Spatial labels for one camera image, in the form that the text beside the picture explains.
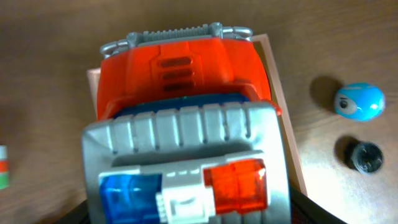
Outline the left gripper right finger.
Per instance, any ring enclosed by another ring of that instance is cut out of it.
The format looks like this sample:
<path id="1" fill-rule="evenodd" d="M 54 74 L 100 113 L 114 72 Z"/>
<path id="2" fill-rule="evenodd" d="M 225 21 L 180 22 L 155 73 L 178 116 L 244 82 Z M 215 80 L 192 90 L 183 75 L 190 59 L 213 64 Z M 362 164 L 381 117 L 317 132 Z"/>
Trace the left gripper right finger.
<path id="1" fill-rule="evenodd" d="M 289 185 L 292 224 L 346 224 Z"/>

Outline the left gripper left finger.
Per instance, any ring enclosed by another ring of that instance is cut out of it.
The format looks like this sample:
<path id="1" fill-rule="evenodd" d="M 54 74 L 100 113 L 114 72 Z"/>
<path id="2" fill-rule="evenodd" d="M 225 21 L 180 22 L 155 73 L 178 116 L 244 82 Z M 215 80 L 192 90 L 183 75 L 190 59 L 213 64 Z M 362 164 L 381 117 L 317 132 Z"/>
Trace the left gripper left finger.
<path id="1" fill-rule="evenodd" d="M 87 200 L 83 201 L 55 224 L 90 224 L 90 214 Z"/>

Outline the multicoloured puzzle cube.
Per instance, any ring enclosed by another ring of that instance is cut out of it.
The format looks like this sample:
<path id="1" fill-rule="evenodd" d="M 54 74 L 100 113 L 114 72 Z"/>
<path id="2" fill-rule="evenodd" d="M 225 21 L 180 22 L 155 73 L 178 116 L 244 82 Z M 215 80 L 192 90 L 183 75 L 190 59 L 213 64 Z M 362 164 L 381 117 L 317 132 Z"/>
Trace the multicoloured puzzle cube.
<path id="1" fill-rule="evenodd" d="M 9 186 L 9 166 L 7 161 L 7 147 L 1 145 L 0 147 L 0 189 L 5 189 Z"/>

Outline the red grey toy truck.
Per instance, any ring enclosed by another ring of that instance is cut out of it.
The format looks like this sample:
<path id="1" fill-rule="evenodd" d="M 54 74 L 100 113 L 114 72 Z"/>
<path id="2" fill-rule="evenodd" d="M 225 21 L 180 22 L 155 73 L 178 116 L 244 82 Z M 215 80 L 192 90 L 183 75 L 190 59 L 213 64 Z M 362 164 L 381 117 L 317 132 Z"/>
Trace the red grey toy truck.
<path id="1" fill-rule="evenodd" d="M 248 27 L 104 44 L 82 134 L 92 223 L 290 223 L 279 105 Z"/>

